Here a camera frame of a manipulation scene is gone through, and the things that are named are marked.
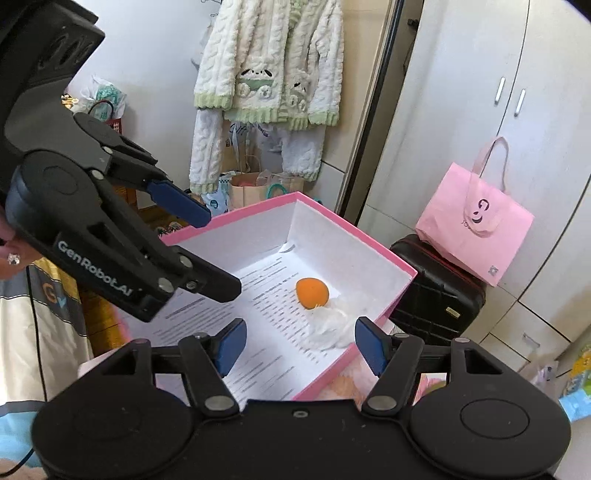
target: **pink shopping bag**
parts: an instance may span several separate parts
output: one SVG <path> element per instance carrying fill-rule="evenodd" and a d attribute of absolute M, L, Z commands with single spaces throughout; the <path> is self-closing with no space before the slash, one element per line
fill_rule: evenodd
<path fill-rule="evenodd" d="M 498 142 L 506 148 L 501 190 L 480 178 Z M 507 141 L 496 137 L 479 153 L 472 172 L 453 163 L 416 226 L 421 240 L 492 286 L 515 258 L 534 220 L 506 190 L 508 157 Z"/>

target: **black suitcase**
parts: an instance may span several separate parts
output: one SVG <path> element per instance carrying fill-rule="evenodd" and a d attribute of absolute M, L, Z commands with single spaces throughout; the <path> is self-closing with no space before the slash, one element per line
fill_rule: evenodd
<path fill-rule="evenodd" d="M 418 272 L 390 319 L 429 345 L 449 345 L 484 306 L 485 283 L 449 263 L 417 235 L 406 236 L 390 250 Z"/>

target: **green trim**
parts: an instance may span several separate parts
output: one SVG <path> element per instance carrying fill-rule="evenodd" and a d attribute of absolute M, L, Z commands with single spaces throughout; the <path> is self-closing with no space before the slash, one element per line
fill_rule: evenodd
<path fill-rule="evenodd" d="M 279 121 L 278 108 L 233 108 L 224 112 L 224 118 L 233 122 L 271 124 Z"/>
<path fill-rule="evenodd" d="M 217 191 L 217 184 L 215 183 L 206 183 L 205 185 L 200 185 L 198 183 L 191 184 L 191 192 L 196 195 L 201 195 L 202 193 L 213 193 Z"/>
<path fill-rule="evenodd" d="M 287 172 L 290 175 L 293 175 L 294 177 L 300 177 L 302 179 L 304 179 L 305 181 L 316 181 L 316 179 L 318 178 L 318 171 L 317 172 L 301 172 L 301 171 L 289 171 Z"/>
<path fill-rule="evenodd" d="M 232 107 L 231 95 L 215 95 L 214 93 L 196 93 L 195 106 L 197 108 L 221 108 L 227 110 Z"/>
<path fill-rule="evenodd" d="M 288 130 L 307 130 L 308 117 L 307 116 L 292 116 L 287 119 Z"/>
<path fill-rule="evenodd" d="M 311 124 L 327 125 L 328 127 L 336 127 L 339 123 L 339 114 L 332 112 L 318 112 L 308 115 Z"/>
<path fill-rule="evenodd" d="M 302 10 L 302 1 L 301 0 L 291 0 L 291 8 L 290 8 L 290 23 L 289 23 L 289 30 L 291 34 L 291 30 L 299 23 L 301 19 L 301 10 Z"/>

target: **cable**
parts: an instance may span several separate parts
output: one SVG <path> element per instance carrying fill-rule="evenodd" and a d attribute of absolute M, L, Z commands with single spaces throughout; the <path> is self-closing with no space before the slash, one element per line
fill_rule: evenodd
<path fill-rule="evenodd" d="M 43 388 L 43 399 L 47 403 L 47 388 L 45 385 L 45 375 L 43 374 L 43 365 L 41 364 L 41 348 L 39 346 L 39 320 L 37 319 L 37 311 L 35 310 L 35 300 L 33 299 L 33 287 L 31 284 L 31 272 L 30 267 L 27 266 L 27 287 L 29 289 L 29 299 L 31 301 L 31 310 L 33 311 L 33 322 L 35 323 L 35 341 L 37 343 L 37 363 L 39 365 L 39 376 L 41 377 L 41 386 Z M 11 475 L 14 475 L 18 472 L 24 465 L 29 461 L 29 458 L 33 456 L 35 453 L 34 449 L 29 450 L 29 452 L 23 457 L 23 459 L 18 462 L 14 467 L 12 467 L 7 472 L 0 473 L 0 478 L 7 478 Z"/>

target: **ring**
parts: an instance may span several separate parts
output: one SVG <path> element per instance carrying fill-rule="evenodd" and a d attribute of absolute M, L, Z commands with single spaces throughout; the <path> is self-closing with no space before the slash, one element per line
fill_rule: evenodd
<path fill-rule="evenodd" d="M 19 254 L 9 254 L 7 258 L 8 265 L 18 265 L 21 262 Z"/>

